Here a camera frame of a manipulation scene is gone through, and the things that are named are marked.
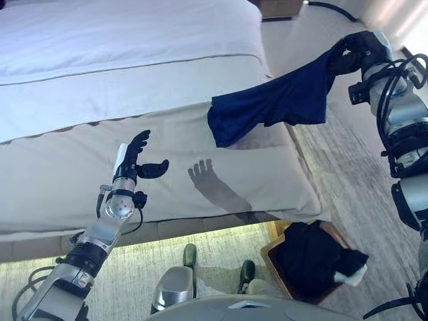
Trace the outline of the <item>robot left hand black white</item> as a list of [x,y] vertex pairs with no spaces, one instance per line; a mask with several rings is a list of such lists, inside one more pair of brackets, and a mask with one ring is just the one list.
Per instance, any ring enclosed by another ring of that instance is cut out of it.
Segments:
[[114,171],[113,181],[119,178],[131,179],[135,183],[137,178],[157,179],[163,176],[169,169],[169,161],[166,159],[162,163],[146,163],[138,165],[138,155],[147,145],[150,130],[144,130],[136,135],[126,147],[124,158],[119,162]]

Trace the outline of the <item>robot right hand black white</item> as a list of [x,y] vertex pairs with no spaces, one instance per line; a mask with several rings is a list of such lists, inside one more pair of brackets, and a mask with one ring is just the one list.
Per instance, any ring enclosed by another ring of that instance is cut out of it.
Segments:
[[327,70],[335,76],[351,74],[362,70],[364,74],[371,67],[389,63],[391,49],[385,39],[379,39],[371,31],[361,31],[343,37],[332,47]]

